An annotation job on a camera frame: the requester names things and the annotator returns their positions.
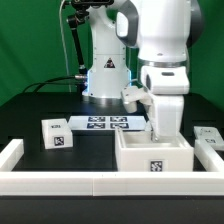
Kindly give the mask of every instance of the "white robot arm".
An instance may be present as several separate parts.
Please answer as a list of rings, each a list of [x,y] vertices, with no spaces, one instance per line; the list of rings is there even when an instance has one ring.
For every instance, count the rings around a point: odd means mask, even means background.
[[[129,0],[117,15],[117,36],[129,47],[138,47],[143,88],[122,91],[125,107],[148,105],[155,138],[179,133],[184,99],[189,92],[186,42],[190,33],[190,0]]]

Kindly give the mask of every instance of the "white box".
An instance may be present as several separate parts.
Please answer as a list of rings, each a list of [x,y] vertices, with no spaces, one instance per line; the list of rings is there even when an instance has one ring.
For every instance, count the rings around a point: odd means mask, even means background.
[[[45,149],[73,147],[72,131],[65,119],[42,120]]]
[[[151,132],[115,131],[115,155],[118,171],[193,170],[194,150],[181,134],[151,141]]]

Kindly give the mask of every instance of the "table surface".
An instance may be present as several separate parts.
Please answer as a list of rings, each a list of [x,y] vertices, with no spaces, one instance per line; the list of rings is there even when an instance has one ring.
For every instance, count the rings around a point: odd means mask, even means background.
[[[123,106],[104,107],[82,102],[75,93],[15,96],[0,107],[0,148],[13,138],[24,139],[25,154],[14,171],[116,171],[113,131],[77,131],[73,133],[73,149],[55,153],[44,150],[41,120],[68,120],[71,115],[124,116],[127,113]],[[145,115],[141,105],[136,115]],[[200,95],[191,94],[185,96],[181,133],[192,145],[196,125],[217,127],[224,136],[224,113]],[[14,196],[0,199],[3,223],[14,223],[15,219],[21,223],[74,220],[76,223],[222,223],[223,207],[223,197],[209,196]]]

